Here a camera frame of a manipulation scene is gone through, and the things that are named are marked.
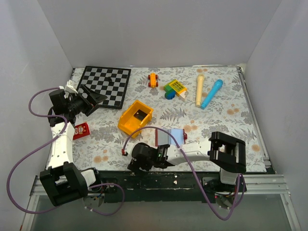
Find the red leather card holder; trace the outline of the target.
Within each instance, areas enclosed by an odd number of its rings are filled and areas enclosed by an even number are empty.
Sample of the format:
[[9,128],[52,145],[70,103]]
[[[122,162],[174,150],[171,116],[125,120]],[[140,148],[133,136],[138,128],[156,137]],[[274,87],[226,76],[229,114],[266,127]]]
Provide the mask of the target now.
[[[170,128],[170,129],[164,129],[166,132],[170,133],[177,141],[177,143],[182,146],[185,144],[187,140],[187,134],[185,133],[184,129],[180,128]],[[155,146],[157,145],[157,129],[155,130]],[[169,145],[174,145],[176,146],[176,143],[174,140],[169,136]]]

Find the black block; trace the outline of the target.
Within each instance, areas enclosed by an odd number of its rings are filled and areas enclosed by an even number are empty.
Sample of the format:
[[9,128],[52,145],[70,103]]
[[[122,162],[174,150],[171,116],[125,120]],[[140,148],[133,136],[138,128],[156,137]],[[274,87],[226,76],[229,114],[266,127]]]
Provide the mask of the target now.
[[134,117],[137,118],[140,121],[143,121],[146,117],[147,117],[147,113],[142,111],[142,110],[138,110],[135,114]]

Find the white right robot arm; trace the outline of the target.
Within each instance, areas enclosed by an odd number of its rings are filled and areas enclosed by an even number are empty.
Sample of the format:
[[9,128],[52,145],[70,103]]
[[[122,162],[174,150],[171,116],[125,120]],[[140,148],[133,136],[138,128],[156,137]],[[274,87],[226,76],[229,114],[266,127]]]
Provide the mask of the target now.
[[208,141],[184,144],[165,144],[151,147],[146,143],[128,142],[122,154],[132,157],[128,169],[133,172],[150,171],[153,167],[165,169],[186,162],[211,161],[220,167],[218,187],[229,191],[235,186],[238,174],[246,172],[245,142],[221,132],[212,132]]

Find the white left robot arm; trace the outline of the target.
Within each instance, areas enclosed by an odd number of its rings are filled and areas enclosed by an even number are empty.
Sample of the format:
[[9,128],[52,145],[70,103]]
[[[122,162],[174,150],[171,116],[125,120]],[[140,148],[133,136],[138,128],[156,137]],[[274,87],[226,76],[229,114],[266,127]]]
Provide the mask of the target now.
[[73,136],[76,116],[91,115],[107,97],[82,85],[82,93],[67,84],[49,93],[52,103],[49,124],[52,136],[51,157],[39,179],[54,206],[86,197],[88,189],[95,193],[102,188],[98,171],[93,168],[79,170],[73,163]]

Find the yellow plastic bin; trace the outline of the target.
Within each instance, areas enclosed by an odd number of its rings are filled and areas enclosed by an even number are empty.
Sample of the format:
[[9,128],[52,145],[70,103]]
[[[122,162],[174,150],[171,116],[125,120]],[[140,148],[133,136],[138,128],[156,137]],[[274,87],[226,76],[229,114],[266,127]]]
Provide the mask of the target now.
[[[142,110],[147,113],[147,117],[140,121],[134,117],[134,114]],[[120,117],[118,128],[128,135],[131,135],[135,130],[140,129],[148,124],[152,120],[153,108],[145,105],[144,103],[136,100]]]

